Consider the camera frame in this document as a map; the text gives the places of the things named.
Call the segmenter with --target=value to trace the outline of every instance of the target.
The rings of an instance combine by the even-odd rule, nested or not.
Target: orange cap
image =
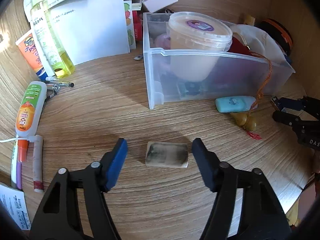
[[[25,162],[27,160],[27,150],[29,141],[18,140],[18,162]]]

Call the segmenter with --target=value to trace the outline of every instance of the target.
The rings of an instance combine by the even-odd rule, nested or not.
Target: green bottle
[[[75,70],[75,66],[52,28],[48,1],[31,0],[31,3],[33,28],[52,69],[58,78],[69,76]]]

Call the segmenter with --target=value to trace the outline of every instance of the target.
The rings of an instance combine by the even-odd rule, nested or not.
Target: clear plastic box
[[[267,60],[229,52],[154,48],[155,38],[167,33],[169,17],[165,13],[143,14],[143,57],[150,109],[165,102],[256,95],[269,72]],[[183,66],[184,62],[195,57],[199,59],[199,67],[202,60],[218,57],[207,78],[201,82],[189,82],[173,73],[171,64]],[[275,94],[292,73],[295,71],[289,63],[273,63],[271,79],[263,90],[264,94]]]

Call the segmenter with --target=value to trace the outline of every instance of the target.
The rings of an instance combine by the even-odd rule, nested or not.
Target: insect repellent bottle
[[[33,81],[24,93],[16,120],[16,133],[19,137],[36,134],[44,100],[47,96],[47,86],[40,81]],[[27,140],[18,141],[18,161],[27,160]]]
[[[58,78],[69,76],[75,70],[75,66],[52,28],[48,1],[31,0],[31,3],[32,28],[52,69]]]

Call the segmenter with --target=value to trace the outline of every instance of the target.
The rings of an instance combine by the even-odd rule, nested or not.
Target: purple round label
[[[202,22],[202,21],[198,21],[198,20],[189,20],[186,21],[186,23],[192,27],[195,28],[197,30],[201,30],[201,31],[206,31],[206,32],[212,32],[214,31],[214,28],[212,27],[212,25]]]

